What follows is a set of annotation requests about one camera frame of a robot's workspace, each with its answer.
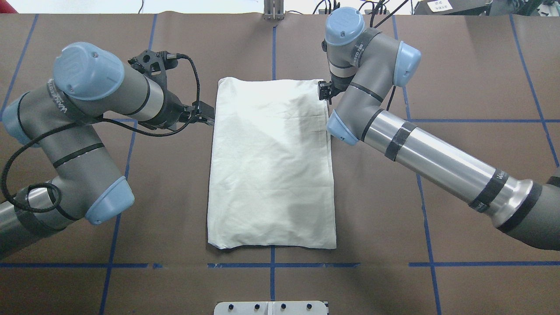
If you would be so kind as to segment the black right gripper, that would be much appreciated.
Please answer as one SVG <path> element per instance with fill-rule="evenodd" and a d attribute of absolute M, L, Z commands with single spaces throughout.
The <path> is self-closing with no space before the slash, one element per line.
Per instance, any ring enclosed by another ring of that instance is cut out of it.
<path fill-rule="evenodd" d="M 331 74 L 330 82 L 320 80 L 318 82 L 319 100 L 325 100 L 329 105 L 332 105 L 332 98 L 337 96 L 337 93 L 346 91 L 353 79 L 354 74 L 349 77 L 338 77 L 337 75 Z"/>

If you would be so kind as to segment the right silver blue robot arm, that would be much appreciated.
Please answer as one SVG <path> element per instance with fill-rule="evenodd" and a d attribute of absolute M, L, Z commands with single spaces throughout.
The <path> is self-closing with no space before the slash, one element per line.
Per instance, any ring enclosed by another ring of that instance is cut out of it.
<path fill-rule="evenodd" d="M 560 249 L 560 189 L 556 172 L 545 184 L 518 180 L 382 108 L 392 87 L 404 87 L 422 54 L 368 27 L 351 7 L 326 20 L 322 49 L 331 81 L 318 83 L 320 100 L 342 98 L 328 119 L 329 134 L 359 141 L 402 164 L 478 213 L 502 233 L 536 249 Z"/>

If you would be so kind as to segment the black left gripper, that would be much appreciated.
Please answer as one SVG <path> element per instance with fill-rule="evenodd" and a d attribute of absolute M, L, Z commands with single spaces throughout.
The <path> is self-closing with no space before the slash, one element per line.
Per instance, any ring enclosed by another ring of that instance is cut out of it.
<path fill-rule="evenodd" d="M 177 123 L 202 123 L 213 127 L 215 124 L 215 109 L 203 101 L 194 101 L 192 105 L 180 102 L 174 94 L 165 94 L 162 106 L 163 122 L 160 128 L 177 130 Z"/>

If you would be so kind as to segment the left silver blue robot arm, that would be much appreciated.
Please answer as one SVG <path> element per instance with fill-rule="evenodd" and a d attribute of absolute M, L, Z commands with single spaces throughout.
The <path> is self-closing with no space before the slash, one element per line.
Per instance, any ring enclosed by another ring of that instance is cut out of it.
<path fill-rule="evenodd" d="M 179 133 L 193 123 L 212 125 L 215 110 L 196 99 L 183 104 L 168 90 L 167 70 L 180 53 L 145 50 L 124 64 L 112 52 L 89 42 L 66 46 L 46 84 L 4 108 L 6 132 L 22 147 L 1 173 L 1 258 L 63 231 L 85 218 L 101 224 L 127 210 L 134 195 L 93 125 L 106 112 L 136 120 L 150 137 Z M 57 176 L 9 192 L 7 176 L 15 159 L 31 147 L 42 149 Z"/>

